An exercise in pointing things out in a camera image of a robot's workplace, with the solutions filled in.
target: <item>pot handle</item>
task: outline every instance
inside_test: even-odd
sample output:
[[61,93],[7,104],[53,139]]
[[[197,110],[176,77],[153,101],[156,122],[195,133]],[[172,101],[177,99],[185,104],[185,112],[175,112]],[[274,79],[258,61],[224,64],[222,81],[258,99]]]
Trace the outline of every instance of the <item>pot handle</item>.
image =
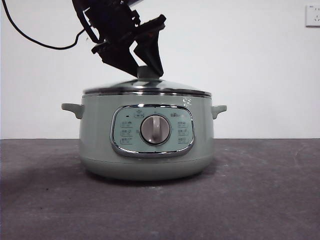
[[222,113],[225,111],[227,111],[226,105],[212,106],[211,107],[212,119],[216,119],[219,113]]
[[82,119],[85,111],[85,106],[81,104],[62,103],[61,108],[62,110],[73,112],[77,119]]

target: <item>silver knob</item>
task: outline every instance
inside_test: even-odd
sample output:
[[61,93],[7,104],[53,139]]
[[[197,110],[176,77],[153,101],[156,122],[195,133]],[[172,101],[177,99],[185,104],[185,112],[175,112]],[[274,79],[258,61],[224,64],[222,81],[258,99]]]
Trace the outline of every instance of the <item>silver knob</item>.
[[141,124],[141,135],[150,144],[161,144],[169,136],[170,125],[159,115],[148,116]]

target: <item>table surface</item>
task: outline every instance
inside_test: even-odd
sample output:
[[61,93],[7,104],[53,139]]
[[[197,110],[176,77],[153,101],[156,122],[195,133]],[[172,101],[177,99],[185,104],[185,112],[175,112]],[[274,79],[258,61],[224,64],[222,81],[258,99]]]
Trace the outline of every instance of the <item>table surface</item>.
[[2,240],[319,240],[320,139],[217,139],[202,173],[87,172],[78,140],[1,140]]

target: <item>glass lid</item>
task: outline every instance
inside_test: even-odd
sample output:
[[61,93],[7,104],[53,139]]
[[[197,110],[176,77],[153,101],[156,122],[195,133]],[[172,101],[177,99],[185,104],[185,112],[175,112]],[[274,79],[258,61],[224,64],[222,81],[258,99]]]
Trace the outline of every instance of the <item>glass lid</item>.
[[211,97],[210,92],[201,91],[192,86],[184,85],[177,82],[159,79],[152,72],[140,71],[138,78],[121,82],[114,85],[105,85],[96,88],[90,88],[83,91],[87,94],[98,95],[125,95],[125,94],[143,94],[148,95],[190,95]]

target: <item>power cord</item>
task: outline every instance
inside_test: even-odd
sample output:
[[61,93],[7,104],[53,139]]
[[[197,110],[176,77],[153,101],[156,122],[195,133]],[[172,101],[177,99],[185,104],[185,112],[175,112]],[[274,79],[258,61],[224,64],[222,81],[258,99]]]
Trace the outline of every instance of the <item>power cord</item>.
[[42,42],[39,42],[39,41],[37,41],[37,40],[35,40],[35,39],[27,36],[25,33],[23,33],[23,32],[17,27],[17,25],[14,23],[14,21],[12,20],[10,14],[9,14],[8,8],[7,8],[6,1],[5,1],[5,0],[2,0],[2,4],[3,4],[5,14],[6,14],[6,16],[8,17],[9,22],[12,24],[12,26],[15,28],[15,30],[18,31],[18,33],[20,33],[22,36],[24,36],[26,39],[30,40],[31,42],[36,43],[36,44],[39,44],[40,46],[45,47],[45,48],[48,48],[48,49],[55,49],[55,50],[66,50],[66,49],[70,49],[70,48],[74,47],[74,46],[78,43],[78,38],[79,38],[79,36],[85,31],[84,29],[82,29],[82,30],[75,36],[75,41],[74,41],[74,43],[71,44],[71,45],[69,45],[69,46],[63,46],[63,47],[50,46],[50,45],[44,44],[44,43],[42,43]]

